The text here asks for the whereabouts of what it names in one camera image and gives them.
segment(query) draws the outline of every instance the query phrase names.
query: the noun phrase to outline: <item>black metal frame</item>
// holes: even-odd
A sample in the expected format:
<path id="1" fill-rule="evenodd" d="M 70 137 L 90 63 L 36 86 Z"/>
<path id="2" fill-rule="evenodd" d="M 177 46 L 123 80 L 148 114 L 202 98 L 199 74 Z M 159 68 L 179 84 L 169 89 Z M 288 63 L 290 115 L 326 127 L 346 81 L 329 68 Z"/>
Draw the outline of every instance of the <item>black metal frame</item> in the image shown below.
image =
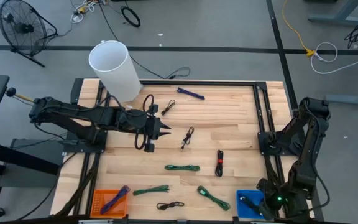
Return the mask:
<path id="1" fill-rule="evenodd" d="M 73 86 L 73 91 L 71 92 L 71 102 L 78 102 L 78 97 L 80 94 L 80 90 L 82 83 L 83 83 L 84 78 L 77 78 L 75 80 L 75 84 Z M 258 116 L 258 123 L 259 123 L 259 131 L 263 132 L 265 131 L 265 126 L 264 126 L 264 119 L 263 119 L 263 111 L 262 111 L 262 107 L 261 107 L 261 103 L 260 103 L 260 97 L 259 97 L 259 93 L 262 92 L 263 94 L 263 99 L 264 99 L 264 103 L 265 103 L 265 109 L 266 109 L 266 115 L 267 115 L 267 122 L 268 122 L 268 126 L 269 126 L 269 130 L 270 131 L 275 131 L 274 128 L 274 122 L 273 122 L 273 116 L 272 116 L 272 111 L 271 111 L 271 107 L 270 107 L 270 101 L 269 101 L 269 95 L 267 93 L 267 85 L 266 82 L 243 82 L 243 81 L 202 81 L 202 80 L 197 80 L 197 81 L 186 81 L 186 80 L 141 80 L 140 81 L 141 84 L 143 85 L 211 85 L 211 86 L 249 86 L 252 87 L 253 92 L 254 92 L 254 98 L 255 98 L 255 107 L 257 110 L 257 116 Z M 101 93 L 103 91 L 103 86 L 99 85 L 98 88 L 98 94 L 96 97 L 96 102 L 98 103 L 101 100 Z M 272 170 L 272 162 L 270 160 L 270 156 L 264 155 L 263 156 L 265 159 L 265 165 L 266 165 L 266 170 L 268 172 L 268 178 L 270 176 L 270 178 L 272 178 L 272 173 L 269 173 Z M 275 159 L 275 164 L 276 164 L 276 169 L 277 169 L 277 177 L 278 181 L 280 184 L 283 184 L 285 182 L 284 179 L 284 174 L 283 174 L 283 167 L 282 167 L 282 162 L 281 162 L 281 158 L 280 155 L 276 155 L 274 156 Z M 96 154 L 95 155 L 95 161 L 97 161 L 97 163 L 100 160 L 100 154 Z M 81 169 L 81 176 L 83 176 L 84 174 L 82 173 L 82 171 L 86 170 L 86 165 L 89 162 L 86 162 L 85 158 L 84 158 L 84 163 L 83 163 L 83 167 Z M 89 194 L 88 194 L 88 200 L 86 203 L 86 214 L 90 214 L 90 208 L 91 208 L 91 204 L 92 204 L 92 195 L 94 192 L 94 188 L 96 185 L 96 176 L 94 177 L 94 179 L 91 181 L 90 184 L 90 188 L 89 188 Z M 74 210 L 74 215 L 78 214 L 79 211 L 79 207 L 80 207 L 80 203 L 81 201 L 79 200 L 76 204 L 76 209 Z M 114 222 L 123 222 L 123 223 L 127 223 L 128 221 L 135 221 L 135 220 L 130 220 L 127 219 L 127 217 L 125 219 L 114 219 Z M 173 222 L 173 223 L 177 223 L 178 220 L 164 220 L 165 222 Z M 233 217 L 233 221 L 191 221 L 191 220 L 187 220 L 188 222 L 194 222 L 194 223 L 248 223 L 248 222 L 239 222 L 238 221 L 238 217 Z"/>

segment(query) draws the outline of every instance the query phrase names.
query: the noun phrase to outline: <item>green cable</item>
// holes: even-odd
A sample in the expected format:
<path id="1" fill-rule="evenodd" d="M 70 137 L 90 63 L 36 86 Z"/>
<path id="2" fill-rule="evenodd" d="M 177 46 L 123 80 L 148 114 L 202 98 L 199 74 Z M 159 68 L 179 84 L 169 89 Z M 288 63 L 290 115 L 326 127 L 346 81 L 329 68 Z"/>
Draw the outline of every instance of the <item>green cable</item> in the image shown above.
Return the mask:
<path id="1" fill-rule="evenodd" d="M 168 185 L 161 185 L 158 187 L 153 187 L 150 189 L 144 189 L 144 190 L 135 190 L 134 191 L 134 195 L 140 195 L 140 194 L 144 194 L 147 192 L 168 192 L 169 191 L 169 186 Z"/>
<path id="2" fill-rule="evenodd" d="M 193 165 L 187 165 L 187 166 L 166 165 L 165 169 L 166 170 L 200 171 L 200 166 L 193 166 Z"/>
<path id="3" fill-rule="evenodd" d="M 203 186 L 198 186 L 197 192 L 201 195 L 208 197 L 213 202 L 217 203 L 223 210 L 227 211 L 230 209 L 230 205 L 227 202 L 224 202 L 222 200 L 217 199 L 216 197 L 213 197 Z"/>

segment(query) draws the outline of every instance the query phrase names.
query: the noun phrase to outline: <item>desk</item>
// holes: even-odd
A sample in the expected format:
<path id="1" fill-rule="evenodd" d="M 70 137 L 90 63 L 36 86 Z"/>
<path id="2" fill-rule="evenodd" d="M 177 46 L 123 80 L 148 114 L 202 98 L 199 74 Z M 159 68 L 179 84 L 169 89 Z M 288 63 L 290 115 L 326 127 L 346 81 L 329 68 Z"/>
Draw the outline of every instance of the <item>desk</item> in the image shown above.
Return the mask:
<path id="1" fill-rule="evenodd" d="M 123 106 L 131 105 L 140 109 L 144 98 L 152 93 L 155 103 L 160 107 L 157 116 L 172 128 L 172 133 L 154 142 L 154 153 L 146 153 L 134 148 L 133 134 L 108 132 L 106 150 L 100 160 L 96 189 L 120 189 L 123 185 L 128 185 L 132 190 L 163 184 L 170 186 L 169 193 L 148 193 L 138 196 L 130 193 L 127 213 L 131 219 L 232 220 L 232 217 L 237 216 L 236 190 L 255 189 L 260 178 L 266 177 L 264 157 L 260 155 L 257 141 L 260 126 L 254 88 L 244 86 L 242 84 L 245 82 L 240 81 L 212 82 L 214 85 L 209 85 L 208 82 L 204 85 L 199 80 L 158 82 L 165 85 L 145 85 L 134 101 L 123 103 Z M 280 130 L 291 120 L 283 83 L 260 83 L 261 86 L 265 83 L 267 87 L 274 126 Z M 98 86 L 98 79 L 84 79 L 78 104 L 94 106 Z M 177 93 L 178 86 L 204 95 L 206 99 L 199 100 Z M 265 121 L 265 129 L 269 130 L 261 89 L 258 94 L 262 107 L 261 117 Z M 175 99 L 176 105 L 165 116 L 161 116 L 161 111 L 171 99 Z M 181 151 L 181 141 L 190 126 L 195 128 L 191 143 Z M 218 149 L 224 151 L 223 177 L 214 175 Z M 76 190 L 83 158 L 84 154 L 78 154 L 63 167 L 51 214 L 58 212 Z M 287 178 L 296 158 L 282 156 L 281 160 L 283 173 Z M 199 165 L 201 170 L 167 171 L 164 169 L 167 164 Z M 230 203 L 231 209 L 225 212 L 206 197 L 200 196 L 196 191 L 199 185 L 205 186 L 215 197 Z M 88 190 L 85 190 L 80 213 L 85 210 L 87 194 Z M 166 211 L 157 210 L 155 207 L 160 202 L 174 201 L 181 201 L 185 206 Z"/>

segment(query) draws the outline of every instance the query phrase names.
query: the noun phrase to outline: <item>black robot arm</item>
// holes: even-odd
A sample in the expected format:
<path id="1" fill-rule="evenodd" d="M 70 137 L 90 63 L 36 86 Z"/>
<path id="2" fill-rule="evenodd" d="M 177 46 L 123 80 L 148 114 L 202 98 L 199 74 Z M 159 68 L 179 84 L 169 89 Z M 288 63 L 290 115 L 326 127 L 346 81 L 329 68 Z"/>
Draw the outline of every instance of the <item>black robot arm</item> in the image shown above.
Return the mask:
<path id="1" fill-rule="evenodd" d="M 30 122 L 35 125 L 56 124 L 76 134 L 78 139 L 90 146 L 104 144 L 103 136 L 106 131 L 110 130 L 136 134 L 136 139 L 138 135 L 143 135 L 144 140 L 140 146 L 137 145 L 137 141 L 135 142 L 136 149 L 144 148 L 146 152 L 154 152 L 152 140 L 157 140 L 164 134 L 170 134 L 160 132 L 160 128 L 170 128 L 164 125 L 160 118 L 155 117 L 154 114 L 157 111 L 158 105 L 154 104 L 151 104 L 147 111 L 136 109 L 126 111 L 121 105 L 87 108 L 45 97 L 34 100 L 29 116 Z M 89 121 L 91 126 L 83 126 L 73 119 Z"/>
<path id="2" fill-rule="evenodd" d="M 285 206 L 287 218 L 296 222 L 307 222 L 310 219 L 306 199 L 312 199 L 316 188 L 316 160 L 321 143 L 328 129 L 330 113 L 328 102 L 312 98 L 304 98 L 299 106 L 295 117 L 285 126 L 282 131 L 270 132 L 261 141 L 261 147 L 269 147 L 270 150 L 279 150 L 289 147 L 291 138 L 308 125 L 301 154 L 292 165 L 288 173 L 288 181 L 277 186 L 266 179 L 261 179 L 257 188 L 264 195 L 265 211 L 271 217 L 275 211 Z"/>

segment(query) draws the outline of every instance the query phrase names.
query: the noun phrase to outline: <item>floor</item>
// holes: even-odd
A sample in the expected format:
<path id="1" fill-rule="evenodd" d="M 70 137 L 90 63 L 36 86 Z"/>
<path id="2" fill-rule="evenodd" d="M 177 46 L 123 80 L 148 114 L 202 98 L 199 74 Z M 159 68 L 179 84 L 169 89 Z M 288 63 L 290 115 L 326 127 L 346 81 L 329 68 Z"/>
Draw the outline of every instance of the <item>floor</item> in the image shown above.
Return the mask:
<path id="1" fill-rule="evenodd" d="M 57 26 L 59 34 L 70 28 L 69 0 L 27 0 L 41 15 Z M 285 49 L 301 49 L 298 37 L 283 22 L 283 0 L 272 0 Z M 286 16 L 302 34 L 309 48 L 321 42 L 332 42 L 338 49 L 346 50 L 343 39 L 351 27 L 314 23 L 308 14 L 335 13 L 346 0 L 335 4 L 288 0 Z M 113 4 L 119 9 L 122 2 Z M 133 47 L 228 47 L 252 49 L 277 49 L 266 1 L 259 0 L 141 0 L 129 5 L 142 20 L 138 29 L 118 13 L 104 7 L 106 17 L 120 41 Z M 358 16 L 358 7 L 352 16 Z M 8 50 L 0 50 L 0 75 L 9 75 L 9 86 L 30 97 L 52 96 L 68 101 L 75 78 L 94 77 L 88 65 L 91 46 L 102 40 L 113 40 L 103 20 L 100 9 L 90 12 L 64 37 L 51 41 L 51 46 L 74 46 L 68 50 L 45 50 L 35 56 L 45 68 L 32 63 Z M 0 45 L 7 45 L 0 32 Z M 189 79 L 219 80 L 282 80 L 284 75 L 277 51 L 273 53 L 229 52 L 161 52 L 133 51 L 131 55 L 147 68 L 168 75 L 178 67 L 191 67 Z M 286 54 L 293 88 L 298 102 L 308 96 L 324 98 L 326 94 L 358 95 L 358 65 L 330 75 L 318 75 L 310 67 L 310 59 L 302 54 Z M 318 70 L 334 70 L 358 61 L 358 55 L 340 55 L 337 62 L 315 62 Z M 140 78 L 155 78 L 136 67 Z M 331 203 L 323 208 L 324 218 L 331 222 L 358 223 L 358 106 L 330 104 L 332 118 L 327 136 L 318 157 L 317 168 L 331 194 Z M 4 98 L 0 105 L 0 144 L 8 146 L 12 138 L 46 139 L 44 133 L 34 131 L 29 124 L 29 107 Z M 54 126 L 45 129 L 62 133 Z M 318 184 L 322 202 L 326 200 Z M 4 189 L 0 207 L 7 215 L 0 218 L 13 220 L 31 210 L 46 195 L 48 189 Z M 49 214 L 50 197 L 30 217 Z"/>

